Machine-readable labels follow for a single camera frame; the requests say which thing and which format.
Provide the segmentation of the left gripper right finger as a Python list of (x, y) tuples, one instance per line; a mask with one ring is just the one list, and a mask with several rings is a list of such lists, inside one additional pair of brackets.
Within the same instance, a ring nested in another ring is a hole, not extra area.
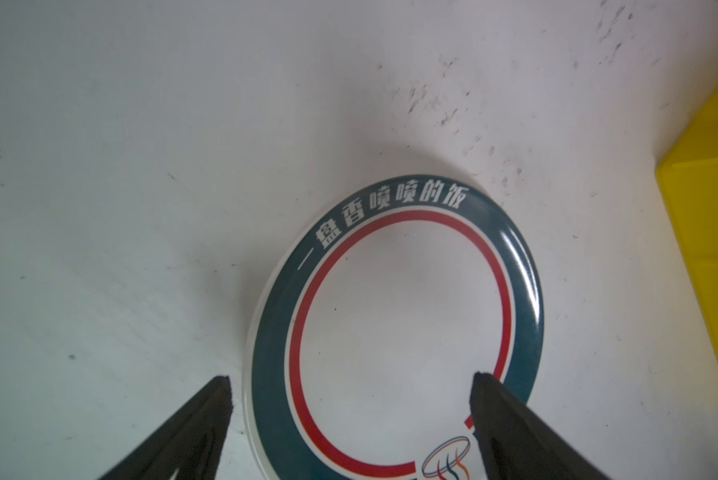
[(606, 477), (493, 375), (474, 375), (470, 409), (488, 478)]

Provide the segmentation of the white plate teal red rim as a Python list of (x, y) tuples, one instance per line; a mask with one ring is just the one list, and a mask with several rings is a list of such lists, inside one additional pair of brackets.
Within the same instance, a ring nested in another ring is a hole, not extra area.
[(315, 220), (250, 328), (244, 413), (267, 479), (482, 479), (489, 373), (527, 401), (544, 302), (515, 223), (478, 187), (389, 178)]

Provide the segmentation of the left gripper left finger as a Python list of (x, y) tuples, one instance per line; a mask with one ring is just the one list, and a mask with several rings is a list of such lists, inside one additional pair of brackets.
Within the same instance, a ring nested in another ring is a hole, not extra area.
[(214, 479), (233, 414), (230, 378), (216, 376), (105, 479)]

